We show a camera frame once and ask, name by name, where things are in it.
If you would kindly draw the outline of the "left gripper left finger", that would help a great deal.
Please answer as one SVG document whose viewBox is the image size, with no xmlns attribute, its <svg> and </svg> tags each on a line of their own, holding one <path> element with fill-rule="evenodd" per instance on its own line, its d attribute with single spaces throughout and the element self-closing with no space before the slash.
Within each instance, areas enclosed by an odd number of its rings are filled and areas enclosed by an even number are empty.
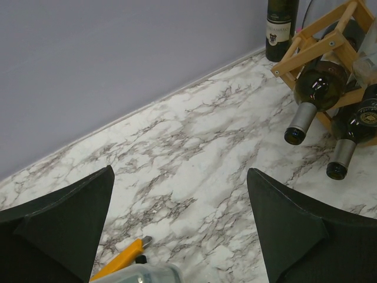
<svg viewBox="0 0 377 283">
<path fill-rule="evenodd" d="M 1 282 L 88 282 L 114 179 L 107 166 L 1 211 Z"/>
</svg>

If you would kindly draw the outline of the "green bottle rack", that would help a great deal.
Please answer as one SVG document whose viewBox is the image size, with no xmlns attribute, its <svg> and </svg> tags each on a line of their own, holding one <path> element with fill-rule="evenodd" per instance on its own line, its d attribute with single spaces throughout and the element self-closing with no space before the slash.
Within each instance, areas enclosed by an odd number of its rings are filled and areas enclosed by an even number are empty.
<svg viewBox="0 0 377 283">
<path fill-rule="evenodd" d="M 357 145 L 376 136 L 376 84 L 366 88 L 360 103 L 340 108 L 331 126 L 337 142 L 326 174 L 343 180 Z"/>
</svg>

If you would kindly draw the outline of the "green bottle silver neck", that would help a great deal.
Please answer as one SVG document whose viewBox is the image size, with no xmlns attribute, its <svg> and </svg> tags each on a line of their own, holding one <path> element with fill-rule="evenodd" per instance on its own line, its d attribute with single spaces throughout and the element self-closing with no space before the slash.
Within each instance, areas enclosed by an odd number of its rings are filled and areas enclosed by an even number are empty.
<svg viewBox="0 0 377 283">
<path fill-rule="evenodd" d="M 304 141 L 316 114 L 330 109 L 343 95 L 349 76 L 350 72 L 334 51 L 308 63 L 293 90 L 299 106 L 285 131 L 286 142 L 299 145 Z"/>
</svg>

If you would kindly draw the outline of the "square clear liquor bottle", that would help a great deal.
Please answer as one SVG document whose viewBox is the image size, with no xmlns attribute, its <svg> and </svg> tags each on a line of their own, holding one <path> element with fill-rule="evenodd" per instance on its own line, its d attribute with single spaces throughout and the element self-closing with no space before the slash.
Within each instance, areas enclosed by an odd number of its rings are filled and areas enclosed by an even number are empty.
<svg viewBox="0 0 377 283">
<path fill-rule="evenodd" d="M 376 18 L 358 51 L 357 59 L 353 62 L 352 73 L 362 88 L 376 84 Z"/>
</svg>

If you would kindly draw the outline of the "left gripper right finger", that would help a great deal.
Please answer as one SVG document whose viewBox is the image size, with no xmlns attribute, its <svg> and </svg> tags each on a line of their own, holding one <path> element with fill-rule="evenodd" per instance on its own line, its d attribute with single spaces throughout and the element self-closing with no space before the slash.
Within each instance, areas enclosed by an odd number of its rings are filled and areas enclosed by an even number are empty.
<svg viewBox="0 0 377 283">
<path fill-rule="evenodd" d="M 269 282 L 376 282 L 376 219 L 334 208 L 259 169 L 247 188 Z"/>
</svg>

